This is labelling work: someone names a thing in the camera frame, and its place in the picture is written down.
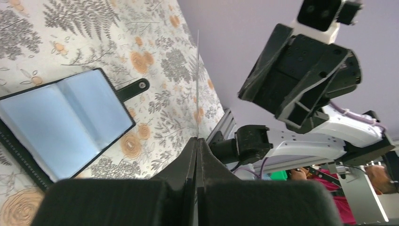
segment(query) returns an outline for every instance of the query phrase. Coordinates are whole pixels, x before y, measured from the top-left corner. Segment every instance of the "gray fern print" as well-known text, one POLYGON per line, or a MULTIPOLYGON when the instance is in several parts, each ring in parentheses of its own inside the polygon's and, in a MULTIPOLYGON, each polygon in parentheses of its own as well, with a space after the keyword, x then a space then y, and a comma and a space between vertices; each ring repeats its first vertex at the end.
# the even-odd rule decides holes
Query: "gray fern print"
POLYGON ((158 132, 155 133, 154 138, 159 141, 159 145, 166 147, 167 140, 172 142, 172 147, 178 149, 183 147, 183 130, 185 127, 172 114, 162 111, 160 121, 155 127, 158 132))
POLYGON ((12 163, 4 156, 3 150, 0 148, 0 164, 5 166, 11 166, 12 163))
POLYGON ((192 46, 196 47, 197 44, 194 42, 194 39, 192 38, 190 29, 188 28, 188 25, 187 25, 187 24, 183 24, 183 25, 182 25, 182 28, 183 28, 184 33, 187 34, 187 36, 188 36, 188 41, 190 42, 190 44, 191 44, 192 46))
MULTIPOLYGON (((190 69, 190 76, 193 80, 197 77, 197 56, 191 55, 189 58, 189 69, 190 69)), ((199 81, 205 81, 205 67, 204 62, 199 59, 198 60, 198 79, 199 81)))
POLYGON ((155 101, 151 101, 148 105, 148 112, 150 114, 159 112, 163 107, 170 105, 169 98, 173 96, 169 90, 164 90, 161 93, 155 93, 155 101))
POLYGON ((207 112, 205 113, 205 117, 206 117, 207 119, 212 119, 212 118, 214 118, 214 117, 216 116, 216 114, 217 114, 217 109, 216 109, 215 107, 211 106, 211 107, 207 110, 207 112))
POLYGON ((166 53, 166 57, 166 59, 162 59, 161 67, 169 81, 176 83, 179 83, 181 80, 187 83, 195 81, 186 68, 185 64, 187 64, 187 61, 179 49, 173 48, 170 52, 166 53))
POLYGON ((89 167, 94 178, 102 179, 121 179, 137 178, 141 175, 141 169, 138 162, 126 161, 122 159, 118 164, 112 162, 112 158, 103 157, 98 163, 89 167))
POLYGON ((23 55, 21 47, 33 53, 40 52, 41 38, 27 19, 21 19, 10 9, 0 9, 0 18, 0 59, 16 60, 23 55))
POLYGON ((136 79, 132 77, 130 69, 115 60, 117 45, 114 41, 109 41, 108 45, 100 45, 98 50, 93 47, 89 49, 90 54, 84 56, 83 51, 78 48, 76 56, 68 64, 61 65, 80 66, 83 70, 101 67, 106 70, 107 77, 116 89, 120 89, 119 86, 136 79))
POLYGON ((154 28, 158 27, 159 22, 153 21, 152 14, 137 12, 131 6, 125 6, 121 9, 121 12, 124 12, 121 16, 121 20, 131 35, 152 33, 154 28))
POLYGON ((46 27, 61 28, 83 37, 102 34, 111 39, 110 27, 120 21, 108 0, 49 0, 44 4, 46 27))

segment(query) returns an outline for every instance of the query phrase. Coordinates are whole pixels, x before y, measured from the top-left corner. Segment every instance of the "floral tablecloth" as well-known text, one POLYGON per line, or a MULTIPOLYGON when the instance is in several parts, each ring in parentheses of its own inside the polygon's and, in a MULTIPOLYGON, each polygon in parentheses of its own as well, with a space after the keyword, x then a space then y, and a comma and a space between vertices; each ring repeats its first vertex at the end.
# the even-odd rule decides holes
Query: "floral tablecloth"
MULTIPOLYGON (((150 178, 224 112, 176 0, 0 0, 0 96, 101 67, 137 125, 78 177, 150 178)), ((0 146, 0 225, 28 225, 43 194, 0 146)))

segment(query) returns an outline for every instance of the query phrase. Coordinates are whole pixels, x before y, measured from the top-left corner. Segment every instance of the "robotic arm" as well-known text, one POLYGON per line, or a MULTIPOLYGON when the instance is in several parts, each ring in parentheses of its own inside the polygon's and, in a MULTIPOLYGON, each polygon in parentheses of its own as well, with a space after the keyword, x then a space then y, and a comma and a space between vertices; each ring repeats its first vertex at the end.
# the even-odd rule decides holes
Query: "robotic arm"
POLYGON ((340 24, 353 24, 362 4, 344 0, 305 0, 291 26, 278 24, 238 93, 286 124, 292 132, 248 125, 235 138, 211 142, 222 163, 254 164, 274 158, 266 172, 341 161, 359 166, 395 146, 377 115, 351 113, 331 99, 354 91, 361 82, 353 50, 334 44, 340 24))

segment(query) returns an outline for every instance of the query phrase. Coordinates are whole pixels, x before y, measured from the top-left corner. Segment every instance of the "purple cable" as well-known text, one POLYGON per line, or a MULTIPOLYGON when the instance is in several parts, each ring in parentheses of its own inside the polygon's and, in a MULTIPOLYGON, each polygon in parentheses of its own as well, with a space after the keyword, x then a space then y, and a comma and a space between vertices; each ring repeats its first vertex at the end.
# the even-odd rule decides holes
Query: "purple cable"
POLYGON ((264 158, 263 159, 263 162, 262 162, 262 165, 261 165, 261 171, 260 171, 260 173, 259 173, 259 177, 262 179, 263 178, 263 168, 264 168, 264 164, 266 163, 266 160, 267 160, 268 158, 264 158))
POLYGON ((250 169, 247 169, 247 168, 237 168, 237 169, 233 172, 233 174, 236 174, 237 170, 245 170, 245 171, 248 171, 248 172, 252 173, 253 175, 255 175, 256 178, 260 179, 260 178, 259 178, 259 175, 257 175, 255 172, 253 172, 253 171, 250 170, 250 169))
MULTIPOLYGON (((338 111, 339 113, 345 114, 346 111, 345 111, 344 109, 338 107, 334 102, 330 101, 329 104, 330 104, 330 106, 331 106, 332 108, 334 108, 334 109, 335 109, 336 111, 338 111)), ((370 124, 370 125, 376 125, 376 126, 380 127, 380 128, 383 130, 383 131, 382 131, 383 133, 387 130, 386 126, 382 125, 381 123, 379 123, 379 122, 374 123, 373 120, 370 120, 370 119, 366 119, 366 118, 357 116, 357 115, 355 115, 355 114, 352 114, 351 112, 347 112, 347 113, 345 114, 345 116, 347 116, 348 118, 357 120, 357 121, 361 121, 361 122, 370 124)))

